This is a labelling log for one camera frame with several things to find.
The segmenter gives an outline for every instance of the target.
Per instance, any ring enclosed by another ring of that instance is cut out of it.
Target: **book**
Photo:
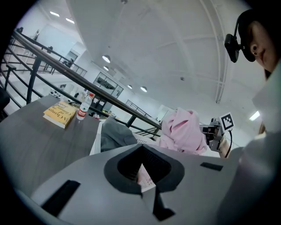
[[[57,102],[44,111],[44,118],[65,129],[71,118],[75,115],[77,108],[66,102]]]

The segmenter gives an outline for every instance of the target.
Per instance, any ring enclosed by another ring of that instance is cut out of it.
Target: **white ceiling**
[[[67,26],[72,24],[64,18],[72,17],[93,61],[102,68],[108,65],[102,55],[110,55],[109,74],[122,73],[121,82],[131,84],[133,92],[169,107],[175,107],[174,98],[199,94],[214,104],[231,105],[249,118],[255,111],[251,99],[263,86],[264,74],[242,53],[232,63],[224,48],[226,33],[233,33],[238,15],[247,9],[235,2],[238,7],[232,0],[40,3],[46,11],[62,15]]]

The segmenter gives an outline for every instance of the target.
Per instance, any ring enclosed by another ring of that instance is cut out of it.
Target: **pink jacket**
[[[173,114],[164,118],[162,132],[160,147],[199,155],[207,150],[205,135],[200,131],[195,111],[177,108]]]

